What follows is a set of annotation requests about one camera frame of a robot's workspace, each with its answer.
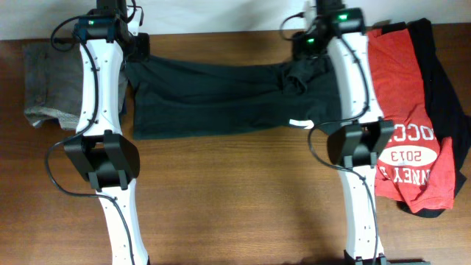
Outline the dark green Nike t-shirt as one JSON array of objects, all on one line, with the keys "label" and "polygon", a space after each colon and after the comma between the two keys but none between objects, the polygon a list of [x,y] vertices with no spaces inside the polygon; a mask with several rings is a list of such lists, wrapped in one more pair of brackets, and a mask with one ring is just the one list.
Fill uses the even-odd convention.
[{"label": "dark green Nike t-shirt", "polygon": [[330,59],[221,66],[150,57],[128,63],[137,140],[234,135],[275,127],[340,128]]}]

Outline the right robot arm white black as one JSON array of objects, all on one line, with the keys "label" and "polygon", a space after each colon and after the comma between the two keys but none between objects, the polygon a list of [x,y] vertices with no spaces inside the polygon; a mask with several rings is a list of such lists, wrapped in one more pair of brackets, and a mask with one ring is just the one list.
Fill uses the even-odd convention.
[{"label": "right robot arm white black", "polygon": [[339,129],[327,138],[325,165],[340,177],[347,217],[346,264],[387,264],[375,203],[377,162],[394,131],[380,108],[368,61],[369,38],[360,8],[342,1],[316,1],[305,9],[310,22],[304,46],[326,52],[339,91]]}]

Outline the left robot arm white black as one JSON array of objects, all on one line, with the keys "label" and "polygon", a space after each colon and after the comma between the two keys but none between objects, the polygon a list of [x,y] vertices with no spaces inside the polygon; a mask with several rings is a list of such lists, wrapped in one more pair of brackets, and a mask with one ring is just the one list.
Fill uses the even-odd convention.
[{"label": "left robot arm white black", "polygon": [[113,264],[150,262],[135,204],[140,157],[119,120],[119,74],[137,49],[142,16],[134,4],[98,1],[73,31],[82,56],[82,107],[76,136],[64,149],[102,205]]}]

